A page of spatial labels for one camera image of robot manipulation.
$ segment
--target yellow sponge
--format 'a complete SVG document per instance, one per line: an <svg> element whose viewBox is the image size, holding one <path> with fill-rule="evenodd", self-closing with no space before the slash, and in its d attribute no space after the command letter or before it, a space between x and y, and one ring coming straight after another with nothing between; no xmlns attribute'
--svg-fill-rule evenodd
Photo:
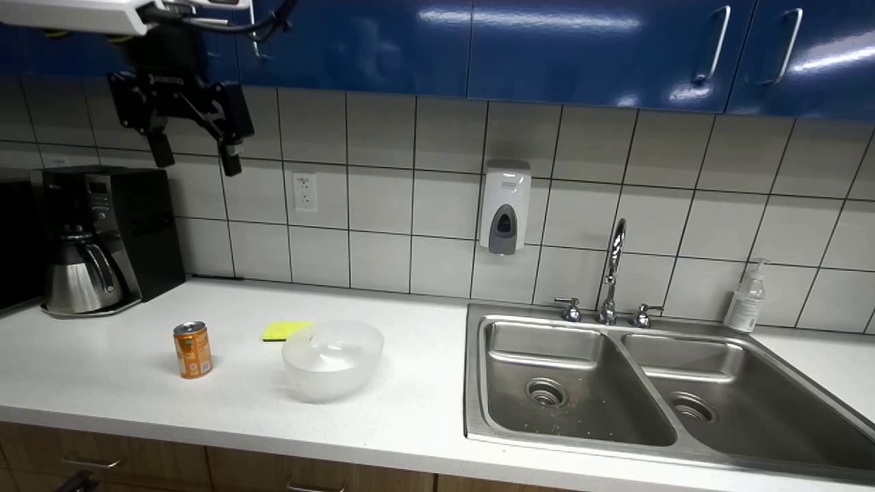
<svg viewBox="0 0 875 492"><path fill-rule="evenodd" d="M312 327L312 323L270 323L263 341L286 341L293 334Z"/></svg>

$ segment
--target kitchen counter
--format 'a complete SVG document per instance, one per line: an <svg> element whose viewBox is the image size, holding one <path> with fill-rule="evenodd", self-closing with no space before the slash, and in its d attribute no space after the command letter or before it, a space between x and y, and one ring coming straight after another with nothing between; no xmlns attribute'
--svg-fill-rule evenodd
<svg viewBox="0 0 875 492"><path fill-rule="evenodd" d="M204 320L215 368L184 380L173 327ZM334 404L291 400L276 320L382 331L375 380ZM757 331L777 354L875 421L875 339ZM466 438L466 303L281 283L185 282L105 320L0 316L0 421L244 449L565 490L868 490L821 477L630 458Z"/></svg>

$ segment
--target wall-mounted dispenser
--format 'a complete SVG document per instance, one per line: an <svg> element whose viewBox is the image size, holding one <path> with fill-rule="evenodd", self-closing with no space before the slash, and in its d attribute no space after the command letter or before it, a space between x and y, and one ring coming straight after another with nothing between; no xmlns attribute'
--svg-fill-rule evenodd
<svg viewBox="0 0 875 492"><path fill-rule="evenodd" d="M493 253L513 253L524 245L531 197L528 163L490 163L481 193L481 245Z"/></svg>

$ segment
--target stainless steel sink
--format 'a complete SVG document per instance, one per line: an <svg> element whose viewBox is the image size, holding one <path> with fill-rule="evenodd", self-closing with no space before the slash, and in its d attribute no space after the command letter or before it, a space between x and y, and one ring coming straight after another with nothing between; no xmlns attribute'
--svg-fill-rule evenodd
<svg viewBox="0 0 875 492"><path fill-rule="evenodd" d="M474 441L875 484L873 424L725 327L474 305L466 428Z"/></svg>

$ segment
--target plastic bowl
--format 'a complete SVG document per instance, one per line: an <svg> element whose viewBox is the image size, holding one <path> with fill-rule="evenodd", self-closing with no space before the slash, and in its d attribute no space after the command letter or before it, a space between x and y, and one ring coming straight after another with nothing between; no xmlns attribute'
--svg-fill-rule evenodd
<svg viewBox="0 0 875 492"><path fill-rule="evenodd" d="M363 323L321 323L281 344L291 390L303 402L356 394L381 365L382 334Z"/></svg>

